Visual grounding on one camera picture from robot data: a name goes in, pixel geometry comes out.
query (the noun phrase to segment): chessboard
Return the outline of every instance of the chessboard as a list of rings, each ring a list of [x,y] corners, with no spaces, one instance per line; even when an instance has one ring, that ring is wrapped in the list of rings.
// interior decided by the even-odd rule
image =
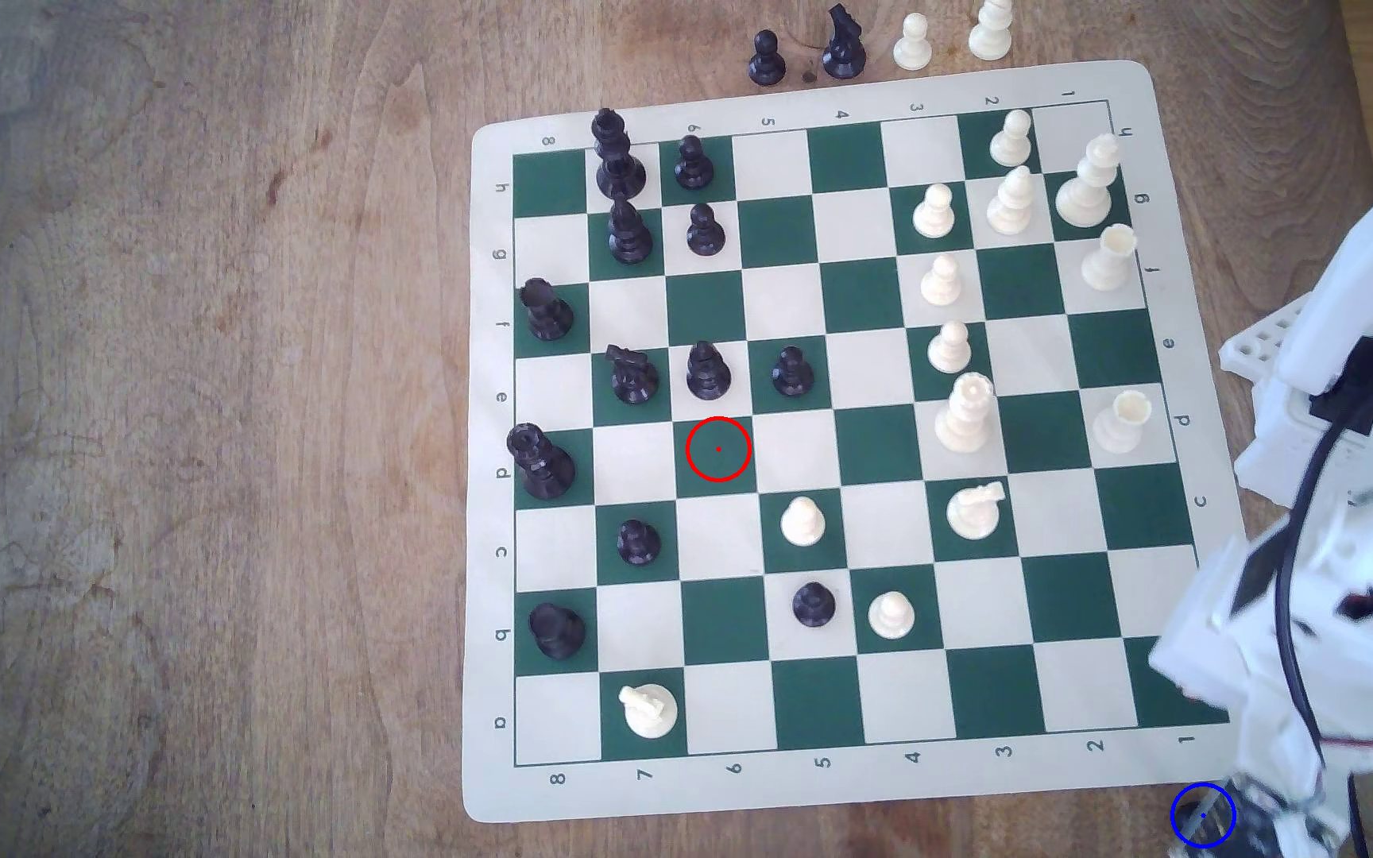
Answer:
[[[1032,217],[984,209],[1008,167],[990,139],[1031,115]],[[1225,712],[1185,699],[1148,653],[1197,561],[1243,533],[1227,439],[1185,251],[1152,81],[1140,65],[1075,63],[619,108],[645,167],[652,232],[638,264],[610,253],[592,113],[481,128],[470,191],[468,571],[464,799],[482,821],[670,814],[921,796],[1186,784],[1222,774]],[[1085,146],[1116,135],[1109,217],[1081,229],[1053,195]],[[680,137],[714,165],[673,176]],[[912,213],[949,185],[956,225]],[[685,240],[710,203],[722,251]],[[1137,236],[1134,277],[1079,273],[1108,224]],[[962,295],[919,283],[938,254]],[[527,327],[544,279],[574,312]],[[950,452],[934,420],[954,375],[925,345],[964,321],[997,393],[991,438]],[[699,340],[733,372],[719,399],[685,383]],[[621,401],[608,345],[659,369]],[[796,345],[814,383],[781,395]],[[1120,391],[1152,405],[1130,453],[1089,430]],[[575,463],[562,497],[526,493],[508,432],[534,423]],[[947,526],[947,498],[1000,480],[990,537]],[[810,497],[824,537],[778,520]],[[658,557],[623,561],[621,522]],[[824,585],[821,627],[791,611]],[[899,592],[902,638],[868,607]],[[529,614],[574,612],[584,641],[544,655]],[[674,728],[630,730],[619,692],[654,684]]]

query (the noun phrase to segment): wooden table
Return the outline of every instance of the wooden table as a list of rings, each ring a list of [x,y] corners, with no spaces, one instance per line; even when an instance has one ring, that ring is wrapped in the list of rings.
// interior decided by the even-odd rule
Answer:
[[[1310,288],[1373,202],[1332,1],[1022,5],[1002,65],[1152,70],[1212,350]],[[1163,853],[1173,787],[464,815],[470,137],[750,93],[765,26],[838,85],[757,7],[0,3],[0,855]]]

